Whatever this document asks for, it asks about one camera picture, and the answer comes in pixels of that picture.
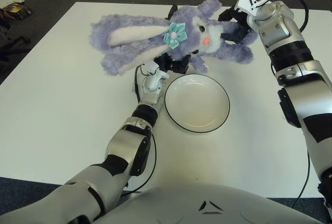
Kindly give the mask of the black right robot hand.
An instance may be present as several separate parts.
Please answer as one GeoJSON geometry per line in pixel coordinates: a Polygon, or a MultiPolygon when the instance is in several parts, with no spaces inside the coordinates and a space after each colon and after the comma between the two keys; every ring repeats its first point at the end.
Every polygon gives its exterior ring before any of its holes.
{"type": "Polygon", "coordinates": [[[218,16],[218,21],[223,24],[224,32],[220,37],[223,40],[239,44],[248,34],[250,27],[247,23],[247,14],[239,9],[230,7],[218,16]]]}

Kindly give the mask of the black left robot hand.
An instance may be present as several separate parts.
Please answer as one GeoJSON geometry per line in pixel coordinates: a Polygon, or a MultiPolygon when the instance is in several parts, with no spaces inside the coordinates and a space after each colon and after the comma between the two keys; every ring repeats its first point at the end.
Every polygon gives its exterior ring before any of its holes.
{"type": "Polygon", "coordinates": [[[166,48],[154,58],[162,71],[186,73],[190,54],[196,42],[199,41],[199,34],[196,33],[193,20],[195,12],[196,9],[191,6],[183,6],[179,9],[177,5],[173,5],[168,17],[158,20],[165,30],[151,40],[158,45],[166,45],[166,48]]]}

